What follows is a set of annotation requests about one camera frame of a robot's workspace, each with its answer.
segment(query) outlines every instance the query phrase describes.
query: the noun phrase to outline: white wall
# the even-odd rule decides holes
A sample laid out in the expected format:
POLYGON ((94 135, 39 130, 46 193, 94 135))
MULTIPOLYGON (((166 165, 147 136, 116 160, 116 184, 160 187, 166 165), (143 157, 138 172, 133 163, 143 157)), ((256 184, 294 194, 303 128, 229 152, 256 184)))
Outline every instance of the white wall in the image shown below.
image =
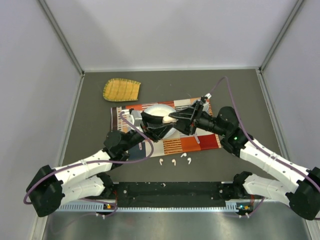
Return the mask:
POLYGON ((265 71, 292 161, 320 167, 320 1, 307 0, 265 71))
POLYGON ((86 71, 260 66, 297 0, 47 0, 86 71))
POLYGON ((80 77, 35 0, 0 4, 0 239, 28 239, 23 204, 38 169, 54 166, 80 77))

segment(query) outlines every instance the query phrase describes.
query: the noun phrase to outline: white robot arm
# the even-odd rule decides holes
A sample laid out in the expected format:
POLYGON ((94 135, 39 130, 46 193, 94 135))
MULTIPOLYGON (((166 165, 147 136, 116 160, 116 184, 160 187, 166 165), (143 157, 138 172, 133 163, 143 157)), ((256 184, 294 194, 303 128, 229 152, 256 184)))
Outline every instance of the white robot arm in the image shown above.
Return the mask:
MULTIPOLYGON (((154 142, 162 139, 171 128, 186 135, 193 135, 196 128, 218 134, 223 137, 221 145, 226 151, 258 166, 277 179, 266 179, 243 172, 234 178, 234 182, 243 191, 279 201, 305 219, 320 217, 320 193, 306 179, 319 184, 320 170, 316 167, 309 170, 289 162, 261 145, 252 136, 245 136, 239 128, 232 107, 223 107, 217 117, 210 116, 203 111, 207 98, 208 96, 204 96, 192 106, 166 117, 131 110, 129 125, 142 129, 154 142)), ((105 148, 92 156, 68 166, 54 169, 42 167, 26 190, 37 214, 40 217, 47 216, 62 204, 89 196, 107 199, 113 183, 105 172, 131 162, 126 161, 129 157, 127 150, 145 140, 142 134, 135 130, 128 133, 111 131, 104 142, 105 148)))

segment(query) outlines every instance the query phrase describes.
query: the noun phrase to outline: white bowl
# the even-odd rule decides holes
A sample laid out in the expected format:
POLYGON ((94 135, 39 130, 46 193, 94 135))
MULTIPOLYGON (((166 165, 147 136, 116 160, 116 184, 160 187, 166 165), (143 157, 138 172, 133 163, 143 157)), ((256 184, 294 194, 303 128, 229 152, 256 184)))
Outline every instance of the white bowl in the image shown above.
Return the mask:
MULTIPOLYGON (((148 107, 146 110, 144 110, 144 112, 147 114, 153 115, 153 116, 164 117, 164 116, 169 115, 170 113, 176 112, 176 110, 173 107, 165 105, 165 104, 155 104, 155 105, 148 107)), ((168 133, 164 136, 163 139, 170 137, 175 132, 176 132, 176 129, 171 128, 170 131, 168 131, 168 133)))

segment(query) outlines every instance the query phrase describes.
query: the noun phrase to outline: purple cable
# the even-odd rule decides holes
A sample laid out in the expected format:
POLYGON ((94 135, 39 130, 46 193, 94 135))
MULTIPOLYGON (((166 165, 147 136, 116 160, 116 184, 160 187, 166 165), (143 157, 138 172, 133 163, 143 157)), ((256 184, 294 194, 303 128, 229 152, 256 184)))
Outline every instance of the purple cable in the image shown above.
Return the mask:
MULTIPOLYGON (((140 134, 142 137, 145 138, 145 140, 147 140, 147 142, 150 144, 151 146, 151 151, 149 153, 148 156, 139 159, 139 160, 133 160, 133 161, 112 161, 112 160, 93 160, 93 161, 87 161, 86 164, 96 164, 96 163, 113 163, 113 164, 135 164, 135 163, 139 163, 142 161, 147 160, 148 158, 151 157, 151 155, 154 153, 154 145, 152 144, 151 140, 143 133, 141 132, 136 126, 134 126, 133 124, 131 124, 128 120, 126 120, 123 117, 124 111, 120 112, 120 118, 126 123, 128 124, 130 127, 132 127, 134 130, 137 131, 138 134, 140 134)), ((47 180, 48 178, 50 178, 51 176, 60 173, 62 171, 68 170, 68 169, 72 169, 78 166, 83 165, 82 163, 77 163, 74 165, 70 165, 70 166, 65 166, 59 170, 55 170, 51 173, 49 173, 48 175, 44 176, 43 178, 41 178, 39 181, 37 181, 30 189, 29 191, 27 191, 27 193, 25 194, 24 198, 23 198, 23 203, 26 205, 30 205, 32 204, 31 202, 27 201, 27 198, 29 197, 30 193, 32 193, 33 190, 36 189, 36 187, 38 187, 43 181, 47 180)))
POLYGON ((240 124, 240 127, 245 135, 245 137, 250 141, 250 143, 256 147, 256 149, 258 149, 260 152, 262 152, 263 154, 267 155, 268 157, 271 157, 272 159, 274 159, 275 161, 277 161, 278 163, 286 166, 287 168, 295 171, 296 173, 300 174, 302 177, 304 177, 305 179, 307 179, 316 189, 317 191, 320 193, 320 187, 316 184, 315 181, 313 181, 310 177, 308 177, 306 174, 304 174, 302 171, 300 171, 299 169, 293 167, 292 165, 286 163, 286 162, 283 162, 281 161, 280 159, 274 157, 274 156, 271 156, 267 151, 265 151, 263 148, 259 147, 248 135, 246 129, 245 129, 245 126, 243 124, 243 122, 241 121, 241 118, 240 118, 240 114, 238 112, 238 109, 237 109, 237 106, 236 106, 236 103, 235 103, 235 100, 234 100, 234 97, 232 95, 232 92, 231 92, 231 88, 230 88, 230 83, 229 83, 229 79, 227 76, 223 76, 222 78, 220 78, 220 80, 216 83, 216 85, 211 89, 211 91, 209 92, 211 95, 213 93, 213 91, 216 89, 216 87, 222 82, 222 80, 226 80, 226 83, 227 83, 227 87, 228 87, 228 91, 229 91, 229 95, 230 95, 230 98, 231 98, 231 102, 232 102, 232 105, 233 105, 233 108, 234 108, 234 111, 235 111, 235 115, 236 117, 238 118, 238 121, 239 121, 239 124, 240 124))
MULTIPOLYGON (((114 206, 115 209, 113 212, 111 212, 110 214, 108 215, 104 215, 105 218, 107 217, 111 217, 112 215, 114 215, 116 213, 116 211, 118 210, 118 206, 114 203, 111 203, 111 202, 104 202, 104 201, 99 201, 99 200, 94 200, 94 199, 87 199, 87 198, 82 198, 81 200, 84 200, 84 201, 88 201, 88 202, 92 202, 92 203, 98 203, 98 204, 109 204, 111 206, 114 206)), ((83 218, 83 217, 86 217, 86 216, 93 216, 93 215, 102 215, 102 214, 99 214, 99 213, 95 213, 95 212, 89 212, 89 213, 86 213, 86 214, 83 214, 75 219, 73 219, 72 221, 70 221, 68 224, 66 224, 63 228, 61 228, 59 231, 54 231, 54 224, 53 224, 53 221, 50 222, 50 231, 52 232, 53 235, 57 235, 59 233, 61 233, 63 230, 65 230, 66 228, 68 228, 70 225, 74 224, 76 221, 78 221, 79 219, 83 218)))
POLYGON ((255 207, 255 209, 253 209, 253 211, 248 214, 249 217, 251 217, 251 215, 254 214, 254 213, 261 207, 261 205, 262 205, 262 203, 264 202, 265 199, 266 199, 265 197, 263 197, 263 198, 261 199, 261 201, 260 201, 260 202, 258 203, 258 205, 255 207))

